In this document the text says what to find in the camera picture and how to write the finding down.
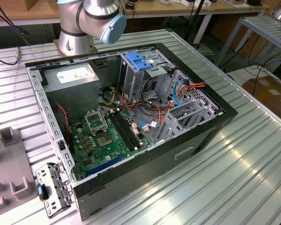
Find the light blue robot end cap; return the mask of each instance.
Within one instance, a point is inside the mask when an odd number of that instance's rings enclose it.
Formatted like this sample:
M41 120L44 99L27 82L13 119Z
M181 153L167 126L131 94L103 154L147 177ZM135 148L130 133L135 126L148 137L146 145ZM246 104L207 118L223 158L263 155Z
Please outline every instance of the light blue robot end cap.
M123 14L116 15L106 26L100 41L108 45L115 43L123 34L126 23L127 19Z

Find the motherboard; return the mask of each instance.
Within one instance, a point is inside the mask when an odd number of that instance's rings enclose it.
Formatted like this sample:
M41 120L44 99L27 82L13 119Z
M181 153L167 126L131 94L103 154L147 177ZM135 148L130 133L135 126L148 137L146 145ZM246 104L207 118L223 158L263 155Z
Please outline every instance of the motherboard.
M114 114L90 114L85 120L70 125L77 181L151 146L141 131L135 129L136 123L127 110ZM102 128L105 124L106 129L94 130L94 127Z

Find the blue pcie slot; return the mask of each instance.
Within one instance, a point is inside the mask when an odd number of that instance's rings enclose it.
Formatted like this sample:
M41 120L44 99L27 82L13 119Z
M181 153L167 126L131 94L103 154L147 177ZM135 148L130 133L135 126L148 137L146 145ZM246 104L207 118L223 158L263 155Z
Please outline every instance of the blue pcie slot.
M106 162L106 163L104 163L104 164L102 164L100 166L97 166L97 167L95 167L93 169L90 169L90 170L86 171L85 175L89 176L89 175L94 174L96 172L99 172L100 170L103 170L103 169L105 169L105 168L107 168L107 167L109 167L109 166L111 166L113 164L116 164L122 156L123 156L123 154L117 156L116 158L112 159L111 161L108 161L108 162Z

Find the yellow wire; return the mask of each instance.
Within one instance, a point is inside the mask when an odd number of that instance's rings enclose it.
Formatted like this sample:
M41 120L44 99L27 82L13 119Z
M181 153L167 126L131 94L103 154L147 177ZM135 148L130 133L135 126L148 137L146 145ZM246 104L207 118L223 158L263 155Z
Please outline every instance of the yellow wire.
M111 98L110 102L109 102L109 103L106 103L107 105L111 105L111 104L113 103L114 97L115 97L115 95L116 95L116 92L117 92L117 91L114 91L114 92L113 92L113 95L112 95L112 98Z

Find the metal table surface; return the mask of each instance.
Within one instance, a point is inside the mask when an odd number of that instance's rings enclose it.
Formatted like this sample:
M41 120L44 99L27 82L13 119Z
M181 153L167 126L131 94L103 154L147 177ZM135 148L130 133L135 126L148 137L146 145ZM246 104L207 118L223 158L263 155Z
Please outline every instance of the metal table surface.
M237 111L237 117L199 154L101 210L83 223L76 205L53 219L35 198L0 224L279 224L281 120L222 71L166 30L126 34L100 50L162 42ZM16 48L0 50L13 61ZM60 57L54 44L22 48L22 62ZM57 162L23 63L0 64L0 128L22 134L31 169Z
M243 45L247 38L250 36L251 32L255 32L260 36L264 37L268 41L272 42L274 46L281 48L281 22L272 18L271 16L254 16L254 17L245 17L241 18L234 30L232 31L230 37L228 38L225 46L223 47L219 57L217 58L216 65L219 65L227 50L231 46L234 38L240 31L242 26L246 26L250 31L247 32L245 38L242 43L239 45Z

